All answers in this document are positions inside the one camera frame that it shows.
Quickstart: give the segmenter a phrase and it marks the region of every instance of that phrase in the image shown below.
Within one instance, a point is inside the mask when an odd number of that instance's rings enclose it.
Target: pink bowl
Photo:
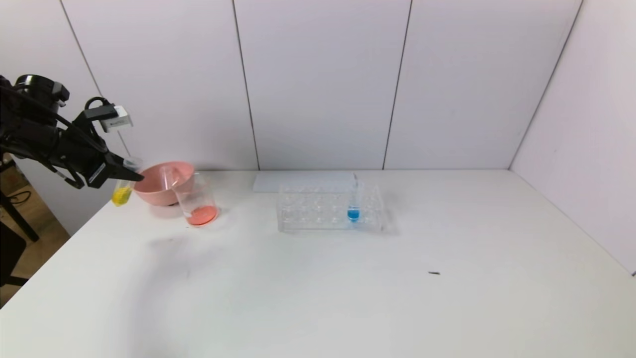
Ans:
[[[150,205],[168,206],[178,202],[177,196],[172,190],[163,189],[163,178],[160,170],[164,166],[177,169],[185,180],[190,179],[195,172],[195,167],[186,162],[165,162],[142,171],[141,175],[144,176],[144,180],[136,182],[133,189],[143,201]]]

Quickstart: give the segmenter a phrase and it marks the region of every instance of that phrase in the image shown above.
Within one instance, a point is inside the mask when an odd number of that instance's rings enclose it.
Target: orange liquid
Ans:
[[[190,225],[203,225],[214,220],[218,214],[219,210],[215,206],[199,206],[192,210],[191,217],[186,217],[186,220]]]

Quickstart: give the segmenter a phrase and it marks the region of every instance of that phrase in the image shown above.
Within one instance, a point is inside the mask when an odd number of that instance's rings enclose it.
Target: white table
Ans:
[[[386,233],[279,233],[255,172],[211,173],[205,227],[108,203],[0,311],[1,357],[636,357],[636,280],[515,174],[356,173]]]

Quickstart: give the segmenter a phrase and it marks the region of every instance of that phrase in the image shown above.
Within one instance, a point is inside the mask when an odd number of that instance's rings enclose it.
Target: blue liquid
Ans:
[[[349,206],[347,210],[347,217],[351,222],[356,222],[360,218],[360,208],[355,206]]]

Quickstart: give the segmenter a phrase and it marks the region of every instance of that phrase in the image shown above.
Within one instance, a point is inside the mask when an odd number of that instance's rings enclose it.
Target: cable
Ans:
[[[98,152],[100,152],[100,153],[108,153],[108,149],[104,148],[102,145],[100,145],[97,142],[95,142],[91,137],[89,137],[81,129],[77,128],[73,123],[70,123],[68,120],[66,120],[61,115],[59,115],[59,114],[51,111],[47,107],[43,106],[42,104],[37,102],[35,99],[33,99],[33,98],[29,97],[29,96],[23,95],[23,94],[21,94],[19,92],[15,92],[14,90],[8,89],[6,87],[0,87],[0,91],[5,92],[7,94],[10,94],[10,95],[12,95],[14,97],[19,97],[19,98],[23,99],[24,101],[27,101],[28,103],[30,103],[30,104],[34,105],[35,107],[39,108],[40,110],[43,110],[43,111],[49,113],[50,115],[54,116],[55,119],[57,119],[59,122],[61,122],[62,124],[66,125],[66,127],[69,130],[72,130],[72,131],[76,132],[81,137],[81,139],[86,141],[91,147],[96,149]]]
[[[18,198],[18,195],[22,195],[22,194],[27,194],[27,197],[25,197],[23,200],[20,200],[20,201],[13,201],[14,199]],[[11,200],[11,204],[17,205],[17,204],[22,204],[22,203],[26,202],[27,200],[29,200],[30,197],[31,197],[31,191],[30,190],[25,190],[23,192],[19,192],[18,194],[14,194],[14,195],[10,196],[9,200]]]
[[[103,106],[107,105],[107,104],[111,104],[106,98],[104,97],[93,97],[89,100],[86,101],[86,104],[84,105],[84,109],[87,110],[90,108],[90,105],[93,104],[93,102],[95,101],[100,101],[102,103]]]

